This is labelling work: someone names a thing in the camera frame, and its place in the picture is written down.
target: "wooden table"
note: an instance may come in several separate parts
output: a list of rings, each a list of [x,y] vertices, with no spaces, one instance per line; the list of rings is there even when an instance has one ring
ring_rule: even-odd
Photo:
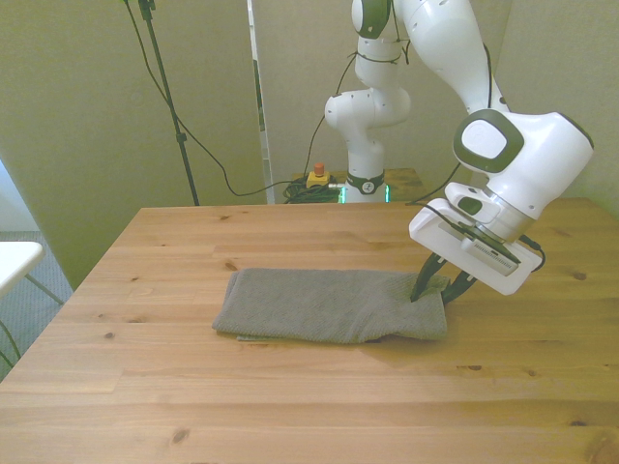
[[[419,270],[416,211],[142,210],[0,385],[0,462],[619,462],[619,224],[587,200],[530,229],[548,263],[518,293],[449,304],[444,341],[211,329],[237,269]]]

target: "wall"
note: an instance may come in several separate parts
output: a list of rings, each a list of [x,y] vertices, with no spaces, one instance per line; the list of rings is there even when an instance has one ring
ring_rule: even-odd
[[[595,155],[568,189],[619,218],[619,4],[514,0],[498,79],[512,111],[560,111],[584,126]]]
[[[11,176],[0,161],[0,232],[38,231]]]
[[[247,1],[157,0],[154,18],[178,113],[234,188],[260,189]],[[5,0],[0,43],[0,156],[76,287],[141,207],[192,204],[169,110],[121,1]],[[203,204],[265,201],[188,151]]]
[[[512,2],[471,3],[496,66]],[[265,123],[276,181],[303,172],[324,104],[336,91],[347,56],[357,48],[351,4],[351,0],[253,0]],[[414,50],[410,66],[400,67],[401,85],[412,99],[411,116],[397,127],[375,131],[373,136],[385,145],[386,167],[414,167],[431,188],[456,165],[452,137],[466,112],[452,89],[426,68]],[[351,70],[342,91],[361,88],[363,84]],[[310,165],[320,160],[330,170],[343,170],[346,153],[339,133],[324,124],[316,136]]]

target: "towel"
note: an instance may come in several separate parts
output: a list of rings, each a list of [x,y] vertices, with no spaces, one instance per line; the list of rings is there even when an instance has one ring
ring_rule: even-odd
[[[250,268],[230,277],[219,332],[241,337],[363,343],[387,334],[436,340],[447,333],[435,275],[415,303],[417,274],[382,271]]]

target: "microphone stand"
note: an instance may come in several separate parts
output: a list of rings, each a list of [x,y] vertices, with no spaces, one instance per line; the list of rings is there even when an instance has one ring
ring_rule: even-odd
[[[165,70],[163,69],[163,60],[159,52],[159,46],[157,45],[157,38],[155,37],[155,30],[153,29],[153,15],[151,10],[155,10],[155,0],[138,0],[139,9],[142,12],[142,18],[146,21],[148,26],[148,33],[151,36],[151,42],[153,43],[153,49],[155,50],[155,56],[157,57],[157,64],[159,65],[159,72],[162,75],[163,89],[165,90],[165,98],[167,99],[167,105],[170,108],[172,114],[172,122],[174,123],[174,129],[176,130],[176,141],[181,149],[181,155],[183,157],[183,164],[185,165],[185,171],[187,172],[187,179],[190,183],[190,189],[192,190],[193,204],[200,206],[200,202],[197,198],[197,191],[195,190],[195,184],[193,183],[192,169],[190,167],[190,161],[187,156],[187,150],[185,149],[185,142],[187,141],[187,135],[181,132],[181,128],[178,123],[178,116],[174,110],[174,103],[172,102],[172,94],[170,88],[167,85],[167,78],[165,77]]]

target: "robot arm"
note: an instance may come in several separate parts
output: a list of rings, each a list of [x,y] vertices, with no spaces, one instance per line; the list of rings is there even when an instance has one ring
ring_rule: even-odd
[[[517,240],[590,160],[590,137],[558,113],[510,112],[468,0],[354,0],[353,23],[361,36],[357,75],[370,89],[336,96],[326,110],[327,121],[346,139],[349,167],[368,180],[382,173],[382,147],[366,131],[400,122],[408,112],[393,64],[398,42],[408,38],[469,113],[454,137],[456,157],[488,177],[482,189],[449,184],[447,200],[431,201],[414,217],[410,236],[440,262],[452,262],[500,293],[514,293],[541,262]]]

